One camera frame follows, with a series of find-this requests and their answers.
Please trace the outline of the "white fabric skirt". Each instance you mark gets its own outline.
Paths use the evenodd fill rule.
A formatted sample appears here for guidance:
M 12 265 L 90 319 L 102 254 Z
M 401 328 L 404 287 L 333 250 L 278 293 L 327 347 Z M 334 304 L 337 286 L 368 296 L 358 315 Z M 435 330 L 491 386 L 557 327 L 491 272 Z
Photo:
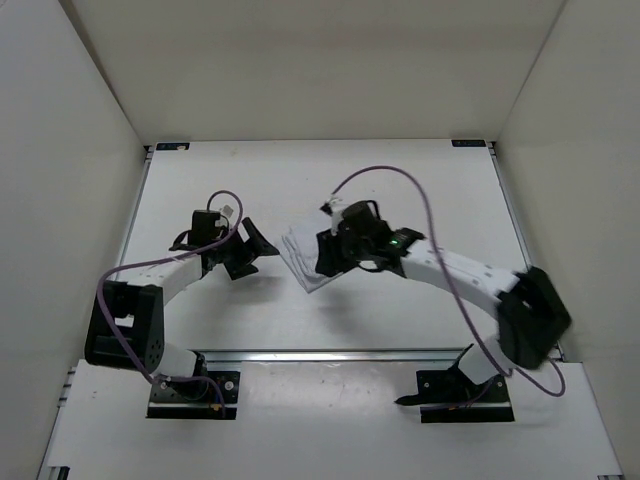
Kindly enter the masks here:
M 342 276 L 342 273 L 329 277 L 316 272 L 319 256 L 316 235 L 330 227 L 331 218 L 320 210 L 314 210 L 286 227 L 276 240 L 280 257 L 306 293 Z

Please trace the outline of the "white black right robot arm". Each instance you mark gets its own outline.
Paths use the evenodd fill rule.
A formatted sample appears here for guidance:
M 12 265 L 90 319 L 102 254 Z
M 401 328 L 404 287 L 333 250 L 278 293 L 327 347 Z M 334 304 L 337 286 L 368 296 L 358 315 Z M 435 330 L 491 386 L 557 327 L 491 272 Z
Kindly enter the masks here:
M 486 381 L 513 370 L 537 370 L 572 324 L 571 316 L 547 273 L 537 267 L 522 272 L 493 268 L 434 245 L 423 234 L 383 226 L 359 234 L 350 227 L 316 236 L 318 273 L 334 277 L 372 262 L 382 271 L 451 293 L 459 308 L 472 304 L 497 323 L 483 338 L 469 329 L 474 345 L 448 376 L 449 391 L 471 400 Z

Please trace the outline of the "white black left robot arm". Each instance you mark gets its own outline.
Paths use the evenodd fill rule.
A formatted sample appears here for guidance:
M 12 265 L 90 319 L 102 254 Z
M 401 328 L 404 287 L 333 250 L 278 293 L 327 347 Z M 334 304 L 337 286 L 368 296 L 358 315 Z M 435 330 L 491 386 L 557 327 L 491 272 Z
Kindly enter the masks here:
M 176 295 L 219 265 L 238 280 L 258 271 L 257 258 L 279 254 L 250 218 L 242 219 L 240 225 L 246 238 L 226 214 L 196 210 L 191 228 L 170 247 L 176 257 L 145 262 L 146 269 L 128 281 L 105 280 L 97 288 L 85 360 L 96 366 L 139 370 L 152 382 L 174 382 L 188 398 L 203 395 L 209 385 L 204 356 L 166 342 L 164 310 Z

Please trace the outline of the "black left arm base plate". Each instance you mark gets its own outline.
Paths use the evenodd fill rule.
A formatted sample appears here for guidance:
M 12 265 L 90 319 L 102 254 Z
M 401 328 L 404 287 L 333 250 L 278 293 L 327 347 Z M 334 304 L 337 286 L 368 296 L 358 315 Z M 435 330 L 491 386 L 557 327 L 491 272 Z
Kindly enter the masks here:
M 232 421 L 238 412 L 241 372 L 239 370 L 207 371 L 210 382 L 169 383 L 165 388 L 153 386 L 146 417 L 166 420 Z

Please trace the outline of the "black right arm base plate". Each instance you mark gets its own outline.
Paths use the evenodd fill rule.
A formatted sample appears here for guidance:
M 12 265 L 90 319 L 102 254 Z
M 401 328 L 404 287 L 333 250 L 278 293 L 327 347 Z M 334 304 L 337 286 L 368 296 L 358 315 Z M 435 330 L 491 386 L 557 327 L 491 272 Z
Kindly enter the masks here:
M 511 423 L 515 421 L 506 380 L 496 375 L 476 385 L 452 369 L 418 370 L 417 392 L 395 400 L 418 407 L 423 424 Z

